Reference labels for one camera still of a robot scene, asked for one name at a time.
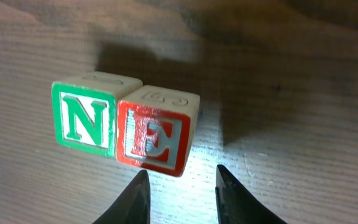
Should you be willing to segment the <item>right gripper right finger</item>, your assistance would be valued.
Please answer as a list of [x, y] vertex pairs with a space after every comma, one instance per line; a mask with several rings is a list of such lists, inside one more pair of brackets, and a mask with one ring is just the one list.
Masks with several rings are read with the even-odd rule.
[[222, 164], [216, 168], [215, 193], [219, 224], [286, 224]]

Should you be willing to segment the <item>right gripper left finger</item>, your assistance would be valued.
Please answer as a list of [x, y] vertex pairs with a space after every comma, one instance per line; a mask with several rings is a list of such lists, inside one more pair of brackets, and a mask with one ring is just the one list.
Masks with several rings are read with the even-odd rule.
[[93, 224], [150, 224], [150, 182], [147, 171], [139, 171]]

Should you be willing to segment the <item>red E block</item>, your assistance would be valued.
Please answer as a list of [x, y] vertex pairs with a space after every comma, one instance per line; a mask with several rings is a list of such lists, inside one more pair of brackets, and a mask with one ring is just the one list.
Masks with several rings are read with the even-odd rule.
[[170, 176], [183, 174], [200, 96], [145, 85], [117, 104], [116, 159]]

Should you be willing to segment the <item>green N block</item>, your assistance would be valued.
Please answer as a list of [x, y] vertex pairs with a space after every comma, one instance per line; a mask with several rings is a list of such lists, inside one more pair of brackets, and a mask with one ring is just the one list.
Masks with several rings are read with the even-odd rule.
[[105, 72], [53, 82], [51, 97], [57, 142], [79, 151], [114, 157], [117, 104], [142, 86], [138, 78]]

